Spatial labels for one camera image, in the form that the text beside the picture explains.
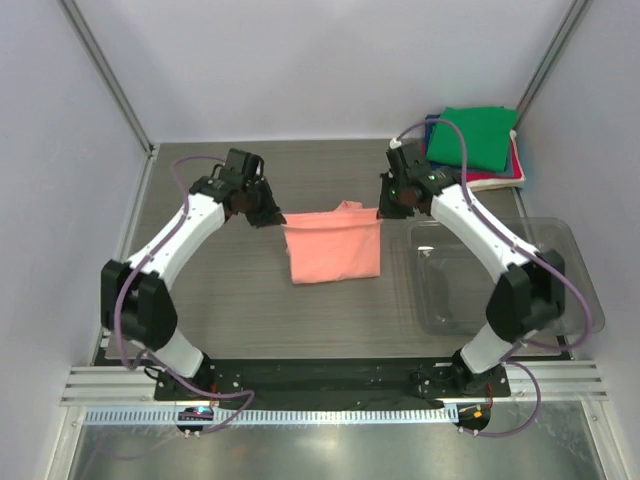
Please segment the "salmon pink t-shirt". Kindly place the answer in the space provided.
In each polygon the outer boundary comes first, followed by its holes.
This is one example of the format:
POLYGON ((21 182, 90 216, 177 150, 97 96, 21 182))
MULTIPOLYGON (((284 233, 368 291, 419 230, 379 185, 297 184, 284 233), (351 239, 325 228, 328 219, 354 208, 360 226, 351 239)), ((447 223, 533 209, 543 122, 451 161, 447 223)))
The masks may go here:
POLYGON ((344 201, 332 211, 295 213, 283 225, 291 280, 317 284, 381 274, 378 210, 344 201))

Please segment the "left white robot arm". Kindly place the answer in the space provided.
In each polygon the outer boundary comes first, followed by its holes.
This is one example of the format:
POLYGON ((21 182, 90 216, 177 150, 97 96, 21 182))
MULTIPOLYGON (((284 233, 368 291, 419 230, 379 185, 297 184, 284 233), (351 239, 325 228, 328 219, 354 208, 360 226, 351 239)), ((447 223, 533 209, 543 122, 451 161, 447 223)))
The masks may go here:
POLYGON ((242 215, 254 228, 285 222, 259 155, 232 148, 213 162, 212 172, 191 186, 177 184, 181 205, 159 233, 128 259, 108 261, 100 277, 101 324, 116 340, 123 366, 134 369, 139 362, 126 352, 132 343, 177 376, 177 387, 193 400, 211 390, 211 361, 179 330, 171 298, 175 280, 232 217, 242 215))

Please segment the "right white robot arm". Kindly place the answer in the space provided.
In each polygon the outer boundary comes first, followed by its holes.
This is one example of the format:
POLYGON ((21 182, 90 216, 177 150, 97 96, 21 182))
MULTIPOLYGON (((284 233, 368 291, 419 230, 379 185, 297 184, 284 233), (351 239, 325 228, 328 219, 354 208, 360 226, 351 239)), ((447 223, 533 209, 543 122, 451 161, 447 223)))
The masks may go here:
POLYGON ((564 259, 524 242, 477 200, 459 174, 432 168, 417 144, 392 140, 386 157, 379 218, 405 219, 420 212, 437 220, 475 255, 494 283, 485 324, 451 358, 453 388, 474 395, 518 342, 564 313, 564 259))

